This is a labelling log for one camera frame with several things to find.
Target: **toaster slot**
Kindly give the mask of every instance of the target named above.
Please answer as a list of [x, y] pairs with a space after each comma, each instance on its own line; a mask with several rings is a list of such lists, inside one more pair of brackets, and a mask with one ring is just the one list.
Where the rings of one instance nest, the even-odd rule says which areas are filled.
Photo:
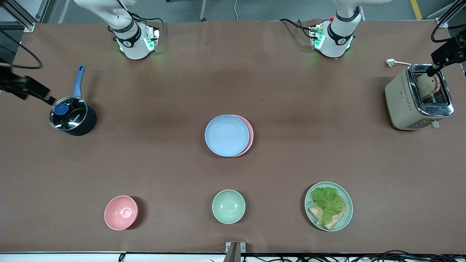
[[[418, 83], [418, 76], [424, 75], [423, 73], [415, 73], [414, 74], [414, 81], [415, 81], [415, 86], [417, 89], [418, 94], [421, 93], [419, 90], [419, 83]], [[440, 81], [440, 89], [432, 94], [430, 97], [427, 97], [426, 99], [421, 99], [421, 103], [423, 105], [447, 105], [448, 104], [448, 98], [445, 93], [445, 86], [442, 81]]]

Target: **power cord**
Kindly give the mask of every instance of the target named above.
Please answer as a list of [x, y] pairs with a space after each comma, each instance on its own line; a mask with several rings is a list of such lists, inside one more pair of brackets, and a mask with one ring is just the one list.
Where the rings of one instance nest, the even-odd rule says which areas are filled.
[[11, 51], [10, 49], [8, 49], [8, 48], [6, 48], [6, 47], [4, 47], [4, 46], [0, 46], [0, 48], [5, 49], [6, 51], [12, 53], [13, 55], [16, 54], [15, 52]]
[[[118, 262], [123, 262], [123, 259], [125, 258], [126, 254], [151, 254], [150, 252], [124, 252], [120, 254], [120, 257], [118, 258]], [[298, 258], [296, 261], [291, 261], [288, 259], [286, 256], [287, 255], [293, 255]], [[409, 254], [406, 251], [402, 250], [389, 250], [383, 254], [368, 254], [368, 255], [362, 255], [359, 256], [353, 260], [350, 261], [350, 256], [349, 254], [326, 254], [326, 253], [301, 253], [301, 254], [252, 254], [252, 255], [246, 255], [243, 257], [243, 262], [246, 262], [246, 257], [254, 257], [257, 258], [263, 262], [310, 262], [310, 260], [314, 259], [317, 260], [318, 262], [339, 262], [339, 260], [334, 257], [345, 257], [344, 262], [359, 262], [363, 258], [369, 258], [370, 262], [386, 262], [386, 261], [395, 261], [395, 262], [408, 262], [407, 260], [416, 260], [416, 261], [421, 261], [421, 262], [457, 262], [456, 259], [466, 259], [466, 255], [414, 255], [414, 254]], [[272, 257], [279, 257], [279, 258], [274, 258], [272, 260], [265, 260], [262, 257], [265, 256], [272, 256]]]
[[164, 23], [164, 21], [161, 19], [161, 18], [144, 18], [144, 17], [141, 17], [140, 15], [136, 14], [136, 13], [132, 13], [128, 10], [128, 8], [126, 8], [126, 6], [121, 3], [120, 0], [117, 0], [118, 3], [120, 4], [120, 6], [126, 11], [128, 12], [128, 14], [131, 16], [132, 19], [134, 19], [134, 21], [136, 22], [140, 22], [140, 23], [147, 23], [148, 21], [154, 21], [154, 20], [158, 20], [162, 23], [162, 29], [160, 30], [160, 35], [159, 35], [159, 38], [162, 37], [162, 35], [164, 34], [164, 31], [166, 30], [166, 24]]
[[463, 28], [463, 27], [466, 27], [466, 24], [461, 24], [461, 25], [457, 25], [457, 26], [448, 27], [448, 29], [457, 29], [457, 28]]
[[396, 60], [393, 59], [393, 58], [387, 59], [387, 60], [385, 61], [385, 63], [386, 63], [389, 67], [393, 67], [395, 64], [412, 65], [412, 64], [406, 63], [406, 62], [396, 61]]
[[301, 30], [302, 30], [302, 32], [304, 33], [305, 36], [309, 37], [310, 39], [314, 39], [314, 40], [317, 39], [317, 37], [311, 36], [311, 35], [306, 33], [305, 30], [309, 30], [309, 27], [303, 27], [302, 24], [301, 24], [301, 20], [299, 20], [299, 19], [297, 21], [298, 22], [297, 24], [295, 22], [291, 21], [290, 19], [286, 19], [286, 18], [280, 19], [279, 21], [280, 22], [288, 22], [288, 23], [292, 24], [293, 26], [295, 26], [297, 28], [301, 28]]
[[236, 15], [236, 21], [238, 21], [238, 13], [236, 12], [236, 4], [238, 3], [238, 0], [234, 2], [234, 13]]
[[441, 24], [443, 24], [445, 21], [449, 20], [451, 17], [453, 17], [460, 9], [463, 4], [466, 3], [466, 0], [457, 0], [454, 2], [454, 4], [440, 17], [440, 20], [438, 21], [437, 25], [435, 26], [434, 30], [432, 31], [431, 34], [431, 40], [434, 43], [442, 43], [450, 40], [451, 38], [445, 38], [445, 39], [440, 39], [437, 40], [435, 39], [435, 32], [438, 30]]
[[11, 41], [13, 41], [15, 44], [26, 50], [32, 57], [37, 61], [38, 65], [37, 66], [22, 66], [22, 65], [15, 65], [15, 64], [9, 64], [9, 63], [0, 63], [0, 67], [10, 67], [10, 68], [21, 68], [21, 69], [40, 69], [42, 68], [43, 64], [42, 61], [29, 49], [27, 49], [25, 46], [23, 46], [20, 42], [16, 41], [13, 37], [11, 37], [9, 34], [7, 34], [3, 29], [0, 28], [0, 32], [9, 38]]

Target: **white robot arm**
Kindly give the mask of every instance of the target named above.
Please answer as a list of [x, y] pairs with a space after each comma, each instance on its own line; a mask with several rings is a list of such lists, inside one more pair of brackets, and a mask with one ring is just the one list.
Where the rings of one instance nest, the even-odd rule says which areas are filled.
[[359, 6], [379, 6], [391, 0], [332, 0], [336, 4], [333, 21], [311, 28], [311, 45], [328, 57], [340, 57], [350, 48], [356, 26], [361, 21]]
[[75, 3], [107, 22], [128, 58], [139, 60], [155, 51], [159, 31], [134, 21], [126, 8], [135, 5], [136, 0], [75, 0]]

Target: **bread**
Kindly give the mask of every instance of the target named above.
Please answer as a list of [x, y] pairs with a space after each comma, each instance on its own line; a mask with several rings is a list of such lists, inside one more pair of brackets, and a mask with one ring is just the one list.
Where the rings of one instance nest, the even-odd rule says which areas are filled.
[[419, 92], [422, 99], [427, 99], [440, 90], [440, 79], [438, 75], [428, 77], [427, 74], [416, 76]]
[[[309, 211], [315, 216], [315, 218], [317, 218], [318, 220], [320, 220], [322, 218], [322, 215], [323, 215], [323, 210], [322, 208], [318, 207], [317, 205], [311, 207], [309, 209]], [[332, 229], [332, 227], [334, 227], [338, 221], [340, 221], [340, 219], [343, 217], [343, 215], [345, 214], [346, 212], [346, 206], [343, 206], [342, 208], [342, 211], [339, 213], [339, 214], [336, 214], [336, 215], [333, 215], [332, 216], [332, 221], [330, 223], [328, 223], [327, 225], [324, 225], [324, 227], [328, 230]]]

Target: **green plate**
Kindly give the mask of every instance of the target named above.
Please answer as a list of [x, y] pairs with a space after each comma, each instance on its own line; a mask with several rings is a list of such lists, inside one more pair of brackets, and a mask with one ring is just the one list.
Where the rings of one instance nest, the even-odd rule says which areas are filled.
[[243, 196], [233, 189], [220, 191], [213, 198], [213, 216], [224, 224], [234, 224], [240, 221], [245, 211], [246, 202]]
[[[335, 226], [332, 227], [331, 230], [326, 229], [323, 225], [318, 226], [317, 225], [317, 218], [309, 211], [309, 208], [313, 207], [315, 205], [314, 201], [312, 201], [311, 198], [311, 192], [319, 187], [331, 187], [336, 189], [337, 193], [343, 198], [343, 202], [345, 203], [346, 206], [346, 212], [343, 215], [343, 217], [340, 219], [340, 221], [337, 222]], [[353, 217], [353, 201], [351, 201], [351, 197], [346, 192], [346, 190], [341, 187], [338, 184], [332, 183], [332, 182], [320, 182], [315, 185], [313, 185], [309, 190], [308, 193], [306, 194], [306, 197], [304, 198], [304, 209], [306, 210], [306, 214], [309, 217], [309, 220], [318, 228], [324, 230], [324, 231], [338, 231], [342, 230], [349, 224], [351, 221], [351, 218]]]

